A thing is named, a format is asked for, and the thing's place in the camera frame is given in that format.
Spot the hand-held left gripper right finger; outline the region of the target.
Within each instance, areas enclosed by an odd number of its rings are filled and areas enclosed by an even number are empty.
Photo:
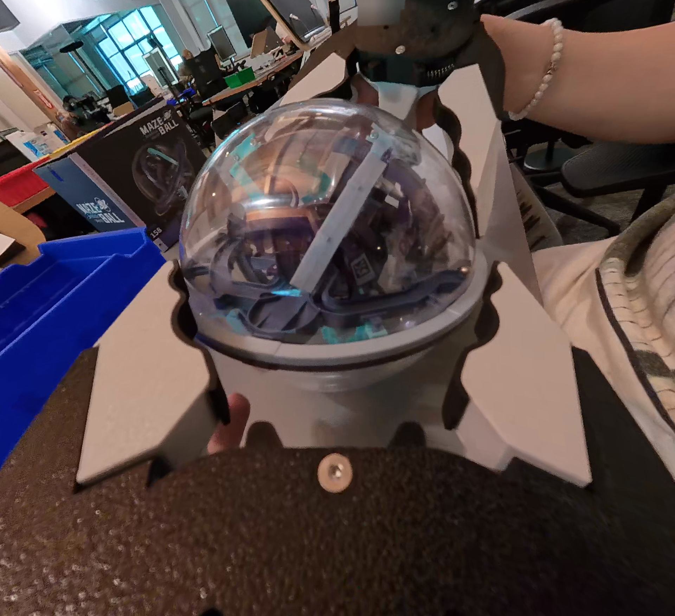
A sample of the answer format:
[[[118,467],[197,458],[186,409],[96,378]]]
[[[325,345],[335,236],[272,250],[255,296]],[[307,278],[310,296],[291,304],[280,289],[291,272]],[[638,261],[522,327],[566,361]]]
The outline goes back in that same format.
[[[507,264],[495,269],[496,333],[460,373],[461,454],[493,471],[518,459],[585,487],[592,474],[570,342]]]

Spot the person's left hand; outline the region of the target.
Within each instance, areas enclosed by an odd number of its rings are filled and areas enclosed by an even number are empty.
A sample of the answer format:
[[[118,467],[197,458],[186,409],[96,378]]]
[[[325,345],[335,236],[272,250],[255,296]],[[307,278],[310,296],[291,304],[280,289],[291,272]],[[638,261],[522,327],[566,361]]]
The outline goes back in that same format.
[[[208,455],[240,447],[250,417],[250,402],[240,393],[228,395],[227,401],[230,408],[230,421],[227,424],[218,424],[215,428],[207,444]]]

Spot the brown cardboard board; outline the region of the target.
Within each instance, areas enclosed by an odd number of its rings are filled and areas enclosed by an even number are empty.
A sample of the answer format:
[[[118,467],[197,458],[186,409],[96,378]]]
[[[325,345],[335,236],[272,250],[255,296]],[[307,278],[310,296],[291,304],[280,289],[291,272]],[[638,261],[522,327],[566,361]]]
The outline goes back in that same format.
[[[10,257],[9,242],[11,238],[22,249]],[[39,245],[45,243],[41,230],[22,214],[1,202],[1,269],[11,265],[28,265],[40,256]]]

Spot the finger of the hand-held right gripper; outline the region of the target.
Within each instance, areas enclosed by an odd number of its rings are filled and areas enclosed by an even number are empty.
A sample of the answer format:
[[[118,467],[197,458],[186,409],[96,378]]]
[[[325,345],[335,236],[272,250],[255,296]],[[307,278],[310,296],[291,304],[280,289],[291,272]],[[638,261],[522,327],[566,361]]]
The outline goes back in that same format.
[[[355,103],[357,95],[351,77],[347,60],[338,53],[330,53],[321,62],[315,61],[313,67],[308,61],[293,79],[279,106],[304,103],[317,98],[341,99]]]
[[[498,121],[478,65],[454,71],[439,97],[460,122],[459,146],[468,156],[475,194],[479,245],[489,260],[510,266],[542,303],[539,284],[522,224],[511,167]]]

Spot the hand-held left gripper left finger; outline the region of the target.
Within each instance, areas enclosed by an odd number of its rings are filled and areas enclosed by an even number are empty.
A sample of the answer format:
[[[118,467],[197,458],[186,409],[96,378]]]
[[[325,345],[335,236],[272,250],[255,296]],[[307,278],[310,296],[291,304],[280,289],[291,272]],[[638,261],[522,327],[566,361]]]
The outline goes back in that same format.
[[[169,468],[206,454],[230,407],[177,260],[165,262],[96,344],[76,484],[144,461]]]

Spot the person's right hand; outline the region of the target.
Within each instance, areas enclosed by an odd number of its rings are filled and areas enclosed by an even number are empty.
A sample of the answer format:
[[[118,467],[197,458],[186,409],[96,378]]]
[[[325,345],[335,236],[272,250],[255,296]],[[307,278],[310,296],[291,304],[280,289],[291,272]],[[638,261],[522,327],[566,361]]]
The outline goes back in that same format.
[[[488,14],[481,16],[481,22],[505,65],[503,107],[519,115],[534,99],[549,69],[555,44],[552,27]]]

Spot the clear maze ball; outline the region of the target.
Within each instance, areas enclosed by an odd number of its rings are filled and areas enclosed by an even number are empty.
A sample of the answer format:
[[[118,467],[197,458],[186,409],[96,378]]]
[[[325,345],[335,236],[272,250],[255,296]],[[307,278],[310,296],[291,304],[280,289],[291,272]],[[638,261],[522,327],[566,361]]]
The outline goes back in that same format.
[[[333,372],[417,357],[489,276],[450,147],[384,110],[280,106],[219,146],[184,208],[197,338],[258,368]]]

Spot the dark printed cardboard box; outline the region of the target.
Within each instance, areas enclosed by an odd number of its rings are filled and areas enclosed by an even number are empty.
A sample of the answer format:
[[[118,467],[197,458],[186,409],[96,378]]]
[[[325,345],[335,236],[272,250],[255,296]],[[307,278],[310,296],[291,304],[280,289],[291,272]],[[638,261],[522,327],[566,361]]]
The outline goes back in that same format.
[[[173,106],[156,98],[33,172],[98,232],[144,227],[165,251],[180,234],[206,156]]]

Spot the black mesh office chair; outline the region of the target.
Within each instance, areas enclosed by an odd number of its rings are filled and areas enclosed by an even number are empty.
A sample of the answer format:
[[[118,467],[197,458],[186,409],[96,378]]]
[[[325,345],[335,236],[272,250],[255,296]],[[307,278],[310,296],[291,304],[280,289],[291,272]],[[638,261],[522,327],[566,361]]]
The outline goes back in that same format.
[[[674,185],[674,144],[592,142],[528,119],[502,122],[507,151],[545,207],[601,227],[608,237],[620,225],[551,191],[553,184],[576,199],[633,190],[642,194],[631,221],[658,204]]]

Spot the blue plastic bin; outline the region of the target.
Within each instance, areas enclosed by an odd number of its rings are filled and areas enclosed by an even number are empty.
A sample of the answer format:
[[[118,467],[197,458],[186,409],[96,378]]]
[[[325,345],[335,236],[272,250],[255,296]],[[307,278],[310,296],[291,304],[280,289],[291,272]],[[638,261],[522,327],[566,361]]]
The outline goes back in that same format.
[[[39,245],[1,271],[1,463],[78,358],[163,266],[144,229]]]

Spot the person's printed shirt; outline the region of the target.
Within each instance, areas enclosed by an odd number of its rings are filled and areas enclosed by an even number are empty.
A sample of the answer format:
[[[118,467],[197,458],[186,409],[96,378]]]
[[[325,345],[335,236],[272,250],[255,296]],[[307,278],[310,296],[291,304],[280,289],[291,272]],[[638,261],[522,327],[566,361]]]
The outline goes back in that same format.
[[[619,235],[534,253],[544,307],[654,442],[674,448],[674,197]]]

